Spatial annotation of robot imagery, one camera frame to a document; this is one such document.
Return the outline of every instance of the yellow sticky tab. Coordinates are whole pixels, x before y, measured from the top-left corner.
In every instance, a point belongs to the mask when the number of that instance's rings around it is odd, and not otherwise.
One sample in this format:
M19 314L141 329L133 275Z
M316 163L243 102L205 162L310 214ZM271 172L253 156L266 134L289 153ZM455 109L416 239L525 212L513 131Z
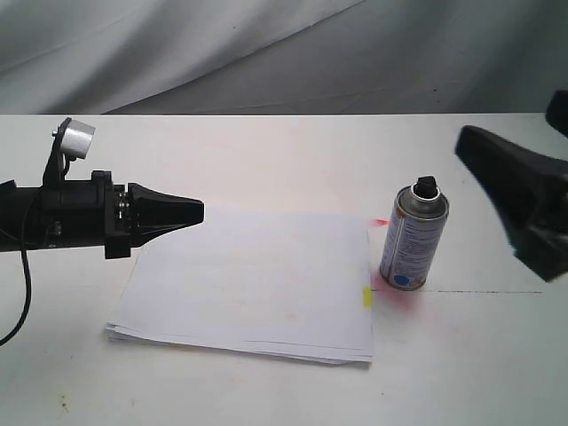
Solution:
M370 287L363 288L363 306L366 308L373 304L373 292Z

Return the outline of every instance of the stack of paper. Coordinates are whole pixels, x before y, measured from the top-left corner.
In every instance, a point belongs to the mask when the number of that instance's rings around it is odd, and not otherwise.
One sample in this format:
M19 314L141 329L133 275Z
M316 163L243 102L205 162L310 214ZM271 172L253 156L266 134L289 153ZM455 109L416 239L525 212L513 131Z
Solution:
M369 281L362 219L207 209L203 224L146 244L106 329L113 339L370 362Z

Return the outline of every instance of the gray fabric backdrop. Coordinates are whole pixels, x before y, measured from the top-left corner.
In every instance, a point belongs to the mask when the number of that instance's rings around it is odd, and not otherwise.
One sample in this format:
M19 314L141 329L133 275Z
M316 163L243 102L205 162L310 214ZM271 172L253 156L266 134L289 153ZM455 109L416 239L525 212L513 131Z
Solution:
M542 111L567 24L564 0L20 0L0 6L0 112Z

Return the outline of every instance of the white table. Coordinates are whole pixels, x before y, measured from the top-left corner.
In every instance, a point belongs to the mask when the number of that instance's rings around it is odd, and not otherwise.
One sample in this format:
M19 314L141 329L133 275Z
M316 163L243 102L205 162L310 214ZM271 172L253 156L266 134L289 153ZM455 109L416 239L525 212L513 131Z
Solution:
M39 185L63 118L0 117L0 180ZM103 327L138 252L32 252L31 313L0 349L1 424L566 423L568 276L547 284L513 257L454 155L460 127L475 124L568 159L539 114L75 118L97 131L69 178L111 170L115 183L206 205L387 218L396 191L431 173L450 219L422 291L375 292L369 368L111 343ZM371 230L375 263L385 228ZM23 300L18 253L0 254L0 273L4 334Z

